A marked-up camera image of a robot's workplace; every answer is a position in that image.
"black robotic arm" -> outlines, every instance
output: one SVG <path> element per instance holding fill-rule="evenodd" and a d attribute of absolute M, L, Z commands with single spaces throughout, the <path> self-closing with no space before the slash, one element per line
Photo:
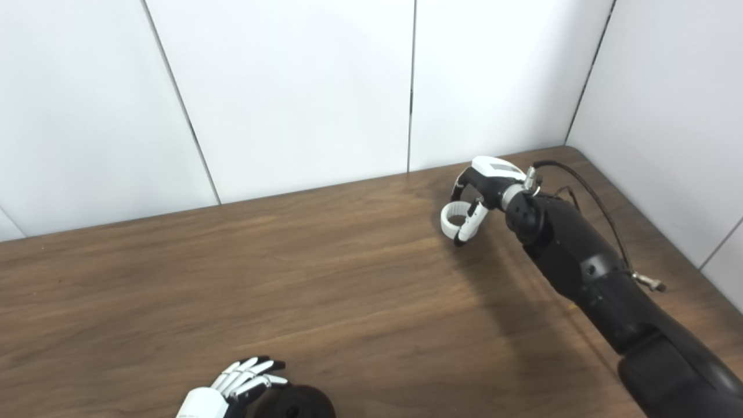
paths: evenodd
<path fill-rule="evenodd" d="M 489 210 L 505 212 L 507 226 L 552 287 L 623 356 L 621 381 L 648 417 L 743 417 L 743 382 L 637 284 L 662 289 L 659 282 L 632 271 L 574 205 L 533 190 L 540 165 L 562 166 L 585 185 L 554 161 L 535 163 L 524 174 L 507 161 L 477 157 L 457 179 L 450 205 L 462 203 L 467 185 L 482 197 L 459 228 L 445 219 L 452 212 L 444 208 L 444 232 L 464 245 Z"/>

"wall seam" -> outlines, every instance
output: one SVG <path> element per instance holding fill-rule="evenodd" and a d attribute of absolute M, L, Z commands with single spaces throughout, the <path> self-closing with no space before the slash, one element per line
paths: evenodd
<path fill-rule="evenodd" d="M 186 104 L 184 102 L 183 96 L 181 96 L 181 90 L 178 88 L 178 83 L 175 81 L 175 75 L 173 74 L 173 70 L 170 67 L 170 61 L 168 60 L 168 56 L 165 54 L 165 48 L 163 47 L 163 43 L 160 40 L 160 34 L 158 33 L 158 29 L 155 27 L 155 21 L 152 19 L 152 14 L 149 11 L 149 6 L 147 6 L 147 0 L 141 0 L 142 8 L 144 9 L 144 13 L 147 16 L 147 20 L 149 22 L 149 27 L 152 30 L 152 35 L 155 37 L 155 43 L 158 44 L 158 50 L 160 51 L 160 56 L 163 58 L 163 63 L 165 64 L 165 69 L 168 73 L 168 77 L 170 77 L 170 82 L 173 85 L 173 89 L 175 90 L 175 96 L 178 99 L 178 104 L 181 106 L 181 111 L 184 114 L 184 117 L 186 118 L 186 123 L 188 124 L 189 131 L 191 132 L 191 138 L 193 138 L 193 142 L 196 145 L 196 151 L 198 152 L 198 156 L 201 159 L 201 165 L 204 167 L 204 171 L 207 173 L 207 178 L 209 180 L 209 185 L 212 188 L 212 192 L 214 193 L 214 198 L 217 200 L 217 204 L 221 205 L 222 200 L 219 199 L 219 193 L 217 193 L 217 187 L 214 185 L 214 179 L 212 178 L 212 172 L 209 170 L 209 165 L 207 164 L 207 160 L 204 157 L 204 152 L 201 150 L 201 144 L 198 142 L 198 137 L 196 136 L 196 131 L 193 129 L 193 123 L 191 123 L 191 117 L 188 114 L 188 110 L 186 109 Z"/>
<path fill-rule="evenodd" d="M 15 227 L 16 227 L 16 229 L 18 229 L 18 231 L 20 231 L 20 232 L 21 232 L 21 234 L 23 235 L 23 237 L 24 237 L 24 238 L 28 238 L 28 234 L 26 234 L 26 233 L 25 233 L 25 232 L 24 232 L 24 231 L 23 231 L 23 230 L 21 229 L 21 227 L 20 227 L 20 226 L 18 226 L 18 224 L 16 223 L 16 221 L 14 221 L 14 220 L 13 220 L 13 218 L 11 218 L 11 217 L 10 217 L 10 215 L 8 215 L 8 214 L 7 214 L 7 212 L 5 211 L 5 209 L 3 209 L 3 208 L 0 208 L 0 213 L 2 213 L 3 215 L 5 215 L 5 217 L 7 218 L 7 220 L 9 220 L 9 221 L 10 221 L 10 223 L 12 223 L 12 224 L 13 224 L 13 226 L 15 226 Z"/>
<path fill-rule="evenodd" d="M 594 58 L 591 61 L 591 67 L 588 68 L 588 73 L 585 75 L 585 83 L 583 83 L 583 88 L 580 90 L 580 96 L 578 96 L 578 102 L 575 104 L 575 112 L 573 112 L 573 117 L 570 119 L 570 125 L 568 126 L 568 131 L 565 133 L 565 140 L 562 142 L 562 145 L 568 145 L 568 138 L 570 137 L 570 131 L 573 130 L 573 123 L 575 123 L 575 117 L 578 116 L 578 109 L 580 109 L 580 104 L 583 102 L 583 95 L 585 94 L 585 88 L 588 86 L 588 81 L 591 79 L 591 73 L 594 70 L 594 65 L 596 64 L 596 58 L 599 56 L 599 50 L 601 49 L 601 44 L 603 43 L 603 38 L 606 35 L 606 28 L 609 27 L 609 21 L 611 20 L 611 15 L 614 12 L 614 6 L 617 4 L 617 0 L 614 0 L 611 2 L 611 8 L 609 9 L 609 15 L 606 17 L 606 23 L 604 23 L 604 28 L 601 31 L 601 37 L 599 38 L 599 43 L 596 45 L 596 52 L 594 52 Z"/>
<path fill-rule="evenodd" d="M 736 232 L 738 227 L 743 223 L 743 216 L 741 219 L 738 219 L 738 222 L 733 226 L 733 229 L 730 230 L 730 232 L 725 235 L 725 238 L 720 241 L 720 243 L 715 247 L 715 249 L 712 250 L 712 253 L 706 258 L 705 261 L 702 262 L 702 264 L 699 266 L 699 271 L 701 271 L 709 262 L 710 260 L 717 254 L 717 251 L 720 251 L 720 248 L 722 248 L 723 245 L 730 239 L 730 237 L 733 236 L 733 234 Z"/>
<path fill-rule="evenodd" d="M 415 29 L 418 22 L 418 0 L 413 1 L 413 46 L 410 60 L 410 112 L 408 114 L 408 164 L 406 172 L 410 173 L 410 145 L 412 143 L 413 126 L 413 80 L 415 79 Z"/>

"black cable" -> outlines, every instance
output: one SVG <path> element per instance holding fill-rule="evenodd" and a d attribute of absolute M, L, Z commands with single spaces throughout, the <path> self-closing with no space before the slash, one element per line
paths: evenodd
<path fill-rule="evenodd" d="M 578 198 L 575 196 L 575 192 L 573 191 L 573 188 L 570 186 L 562 186 L 561 188 L 557 189 L 557 192 L 553 196 L 559 197 L 559 194 L 563 191 L 567 190 L 568 194 L 570 195 L 571 199 L 573 199 L 573 206 L 575 206 L 575 210 L 580 213 L 580 206 L 578 205 Z"/>
<path fill-rule="evenodd" d="M 591 187 L 590 184 L 586 180 L 583 179 L 583 177 L 578 174 L 577 171 L 573 170 L 572 168 L 566 166 L 565 164 L 555 161 L 555 160 L 542 160 L 542 161 L 536 161 L 532 165 L 535 170 L 539 169 L 540 167 L 544 166 L 553 166 L 562 168 L 564 171 L 567 171 L 570 173 L 571 176 L 573 176 L 584 188 L 585 191 L 588 192 L 588 194 L 591 195 L 593 200 L 596 202 L 596 205 L 601 209 L 601 213 L 603 213 L 604 217 L 606 218 L 606 221 L 609 223 L 609 227 L 611 227 L 611 232 L 614 233 L 614 237 L 617 239 L 617 244 L 619 245 L 619 251 L 622 253 L 622 258 L 624 259 L 624 263 L 627 265 L 627 268 L 630 270 L 631 273 L 634 273 L 635 270 L 632 268 L 632 262 L 629 259 L 629 253 L 627 252 L 627 248 L 624 245 L 624 241 L 622 240 L 622 236 L 619 234 L 619 230 L 617 229 L 617 225 L 614 223 L 614 218 L 611 217 L 609 214 L 609 211 L 606 210 L 606 206 L 604 206 L 603 202 L 601 202 L 601 199 L 599 198 L 599 195 L 594 192 L 594 189 Z"/>

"wood grain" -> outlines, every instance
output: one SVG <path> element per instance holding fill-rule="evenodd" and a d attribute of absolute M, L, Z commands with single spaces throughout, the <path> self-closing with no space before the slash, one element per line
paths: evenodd
<path fill-rule="evenodd" d="M 655 300 L 743 375 L 741 315 L 577 151 L 509 157 L 544 158 L 596 187 L 668 284 Z M 501 214 L 463 248 L 442 236 L 464 165 L 0 244 L 0 416 L 174 417 L 256 354 L 340 417 L 642 416 Z"/>

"white robotic hand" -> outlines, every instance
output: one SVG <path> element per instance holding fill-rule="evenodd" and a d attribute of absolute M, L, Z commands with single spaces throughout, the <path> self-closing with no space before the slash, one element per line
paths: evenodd
<path fill-rule="evenodd" d="M 285 367 L 267 356 L 235 361 L 208 388 L 191 390 L 176 418 L 235 418 L 272 386 L 288 385 L 283 377 L 264 374 Z"/>
<path fill-rule="evenodd" d="M 505 211 L 513 195 L 531 188 L 533 176 L 534 170 L 524 174 L 517 166 L 500 158 L 475 157 L 472 165 L 457 178 L 451 201 L 441 210 L 441 230 L 454 240 L 455 245 L 464 245 L 477 234 L 491 210 Z M 462 191 L 467 186 L 473 186 L 481 194 L 471 204 L 461 201 Z M 464 216 L 464 224 L 451 223 L 454 216 Z"/>

